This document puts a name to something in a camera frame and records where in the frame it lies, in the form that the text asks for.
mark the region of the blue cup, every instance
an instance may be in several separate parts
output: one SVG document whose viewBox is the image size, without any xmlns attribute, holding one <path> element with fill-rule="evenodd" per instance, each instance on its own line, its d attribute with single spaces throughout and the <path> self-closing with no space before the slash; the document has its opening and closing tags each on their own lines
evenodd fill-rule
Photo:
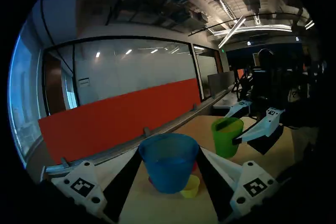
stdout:
<svg viewBox="0 0 336 224">
<path fill-rule="evenodd" d="M 188 183 L 198 148 L 193 138 L 171 133 L 144 140 L 139 152 L 154 187 L 171 194 L 183 190 Z"/>
</svg>

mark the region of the table surface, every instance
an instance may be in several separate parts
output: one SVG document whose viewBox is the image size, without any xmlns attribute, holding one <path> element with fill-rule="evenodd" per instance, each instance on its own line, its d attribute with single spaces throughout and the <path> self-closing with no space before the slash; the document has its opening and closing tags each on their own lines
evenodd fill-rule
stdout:
<svg viewBox="0 0 336 224">
<path fill-rule="evenodd" d="M 194 138 L 202 147 L 215 152 L 211 124 L 221 116 L 197 116 L 178 128 L 175 133 Z M 255 123 L 243 117 L 244 129 Z M 262 155 L 246 143 L 239 145 L 232 162 L 243 164 L 253 160 L 271 176 L 276 177 L 284 169 L 294 164 L 294 146 L 289 128 L 274 146 Z M 120 224 L 126 223 L 213 223 L 217 224 L 216 212 L 202 180 L 199 169 L 193 173 L 200 180 L 199 192 L 193 199 L 185 199 L 179 193 L 168 195 L 159 193 L 148 181 L 148 173 L 141 163 L 133 185 L 120 215 Z"/>
</svg>

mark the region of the green cup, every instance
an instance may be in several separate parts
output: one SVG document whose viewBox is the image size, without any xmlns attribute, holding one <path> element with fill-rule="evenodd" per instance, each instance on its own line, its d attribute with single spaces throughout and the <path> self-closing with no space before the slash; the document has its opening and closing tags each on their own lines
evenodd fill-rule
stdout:
<svg viewBox="0 0 336 224">
<path fill-rule="evenodd" d="M 232 139 L 243 132 L 243 127 L 244 122 L 233 117 L 221 118 L 211 125 L 217 155 L 230 158 L 236 154 L 238 145 L 233 145 Z"/>
</svg>

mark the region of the yellow cup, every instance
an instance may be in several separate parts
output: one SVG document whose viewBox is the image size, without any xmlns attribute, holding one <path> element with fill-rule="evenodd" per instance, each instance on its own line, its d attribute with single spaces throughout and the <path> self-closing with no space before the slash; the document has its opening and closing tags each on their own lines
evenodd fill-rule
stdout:
<svg viewBox="0 0 336 224">
<path fill-rule="evenodd" d="M 190 175 L 186 187 L 180 191 L 185 198 L 194 198 L 197 195 L 200 179 L 195 175 Z"/>
</svg>

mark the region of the exposed ceiling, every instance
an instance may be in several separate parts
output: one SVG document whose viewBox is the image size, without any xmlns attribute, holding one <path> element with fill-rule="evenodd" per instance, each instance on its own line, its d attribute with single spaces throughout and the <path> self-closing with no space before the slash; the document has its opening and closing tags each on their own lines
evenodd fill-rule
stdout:
<svg viewBox="0 0 336 224">
<path fill-rule="evenodd" d="M 209 33 L 210 40 L 223 37 L 214 37 L 211 33 L 231 29 L 235 24 L 232 19 L 241 16 L 247 17 L 242 27 L 285 24 L 292 27 L 293 33 L 302 36 L 314 30 L 305 29 L 310 16 L 300 0 L 82 0 L 79 18 L 95 16 L 104 19 L 101 25 L 135 22 L 189 33 L 219 24 L 203 31 Z M 258 34 L 278 36 L 282 32 L 248 32 L 249 36 Z M 247 34 L 237 34 L 232 41 L 246 37 Z"/>
</svg>

